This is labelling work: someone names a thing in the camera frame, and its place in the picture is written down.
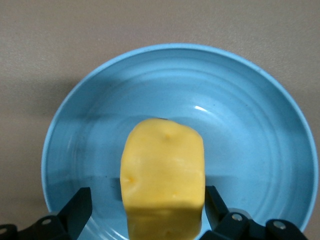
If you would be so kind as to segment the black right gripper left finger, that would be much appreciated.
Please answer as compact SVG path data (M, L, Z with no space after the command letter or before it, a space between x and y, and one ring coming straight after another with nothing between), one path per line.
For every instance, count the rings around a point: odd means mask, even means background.
M23 230L14 224L1 224L0 240L77 240L92 211L91 189L82 187L58 214L42 217Z

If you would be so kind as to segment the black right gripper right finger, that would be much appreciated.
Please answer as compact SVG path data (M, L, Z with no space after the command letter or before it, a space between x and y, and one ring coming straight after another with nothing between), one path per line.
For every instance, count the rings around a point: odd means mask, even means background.
M230 211L215 186L205 187L205 213L210 225L199 240L307 240L290 221L270 219L265 225Z

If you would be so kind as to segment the blue plate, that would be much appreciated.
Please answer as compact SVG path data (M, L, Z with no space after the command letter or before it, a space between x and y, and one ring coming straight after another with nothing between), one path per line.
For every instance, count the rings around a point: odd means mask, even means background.
M59 211L90 187L93 211L79 240L127 240L120 161L130 131L170 119L203 138L206 184L227 207L263 225L304 230L318 190L312 132L289 93L230 52L170 43L122 54L96 68L57 110L42 152L44 198Z

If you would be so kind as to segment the brown table cover mat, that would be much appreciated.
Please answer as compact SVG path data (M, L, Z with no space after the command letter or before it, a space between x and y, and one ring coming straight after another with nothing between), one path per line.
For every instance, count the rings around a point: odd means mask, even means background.
M47 214L42 148L71 89L162 43L224 49L270 73L303 111L320 168L320 0L0 0L0 224Z

